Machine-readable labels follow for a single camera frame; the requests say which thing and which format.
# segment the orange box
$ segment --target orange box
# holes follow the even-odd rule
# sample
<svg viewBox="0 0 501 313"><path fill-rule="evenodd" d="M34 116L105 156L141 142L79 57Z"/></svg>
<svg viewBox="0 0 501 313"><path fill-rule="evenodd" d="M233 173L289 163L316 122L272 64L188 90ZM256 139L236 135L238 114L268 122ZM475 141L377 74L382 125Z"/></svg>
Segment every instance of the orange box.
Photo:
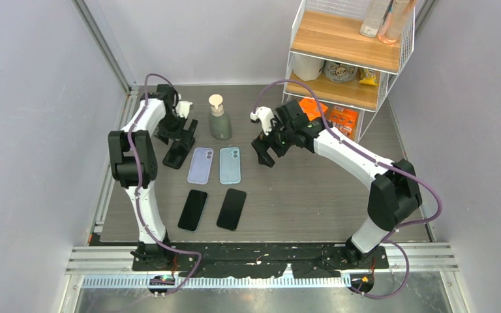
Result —
<svg viewBox="0 0 501 313"><path fill-rule="evenodd" d="M337 127L342 134L354 140L354 133L356 132L356 124L358 123L358 112L343 108L342 106L334 106L329 121L333 126Z"/></svg>
<svg viewBox="0 0 501 313"><path fill-rule="evenodd" d="M323 103L320 104L322 105L322 110L325 114L327 111L327 106L324 106ZM299 105L301 106L301 109L303 109L303 112L308 115L309 121L312 121L317 117L321 117L320 110L318 110L318 105L316 104L316 101L314 99L304 98L303 100L300 100Z"/></svg>

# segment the light blue phone case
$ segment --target light blue phone case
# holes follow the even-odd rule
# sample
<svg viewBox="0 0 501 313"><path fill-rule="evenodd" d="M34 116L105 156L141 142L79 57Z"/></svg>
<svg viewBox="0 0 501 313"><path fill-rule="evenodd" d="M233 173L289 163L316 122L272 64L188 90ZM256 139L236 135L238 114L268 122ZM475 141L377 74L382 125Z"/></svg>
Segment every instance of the light blue phone case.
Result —
<svg viewBox="0 0 501 313"><path fill-rule="evenodd" d="M220 149L220 183L224 185L241 182L241 153L239 148Z"/></svg>
<svg viewBox="0 0 501 313"><path fill-rule="evenodd" d="M187 175L188 182L198 185L206 185L208 183L213 155L214 150L210 148L195 148L193 158L191 159L191 166L189 167L189 175Z"/></svg>

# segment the soap dispenser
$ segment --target soap dispenser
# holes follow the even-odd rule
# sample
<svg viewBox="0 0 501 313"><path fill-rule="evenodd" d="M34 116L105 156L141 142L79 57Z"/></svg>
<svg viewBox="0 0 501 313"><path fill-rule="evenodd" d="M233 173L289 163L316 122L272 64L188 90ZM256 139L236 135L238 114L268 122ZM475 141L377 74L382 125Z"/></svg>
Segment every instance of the soap dispenser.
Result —
<svg viewBox="0 0 501 313"><path fill-rule="evenodd" d="M211 95L208 102L211 111L208 115L210 133L216 139L227 140L232 137L232 124L230 116L225 112L222 102L224 99L220 95Z"/></svg>

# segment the wooden shelf board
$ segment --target wooden shelf board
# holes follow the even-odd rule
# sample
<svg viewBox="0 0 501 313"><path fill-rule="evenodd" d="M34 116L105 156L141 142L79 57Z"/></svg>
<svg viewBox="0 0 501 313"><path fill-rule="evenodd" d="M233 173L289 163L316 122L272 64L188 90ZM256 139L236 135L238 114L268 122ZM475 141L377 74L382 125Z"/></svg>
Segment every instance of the wooden shelf board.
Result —
<svg viewBox="0 0 501 313"><path fill-rule="evenodd" d="M343 106L353 106L370 111L377 110L379 87L359 83L359 77L360 74L356 75L356 78L351 82L334 83L322 73L318 79L304 82L292 72L290 79L307 84L320 100L336 102ZM311 94L304 87L296 83L288 83L286 92L311 97Z"/></svg>
<svg viewBox="0 0 501 313"><path fill-rule="evenodd" d="M360 35L362 21L305 11L291 51L398 74L401 43L383 44Z"/></svg>

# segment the purple phone case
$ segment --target purple phone case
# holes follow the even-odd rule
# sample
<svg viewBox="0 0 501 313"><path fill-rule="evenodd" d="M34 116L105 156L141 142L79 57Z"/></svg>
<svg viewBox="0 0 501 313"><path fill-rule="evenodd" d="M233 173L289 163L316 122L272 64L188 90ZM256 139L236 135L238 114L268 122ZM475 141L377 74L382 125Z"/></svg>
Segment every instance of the purple phone case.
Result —
<svg viewBox="0 0 501 313"><path fill-rule="evenodd" d="M189 175L187 175L188 182L198 185L208 183L213 155L214 150L210 148L195 148L189 167Z"/></svg>

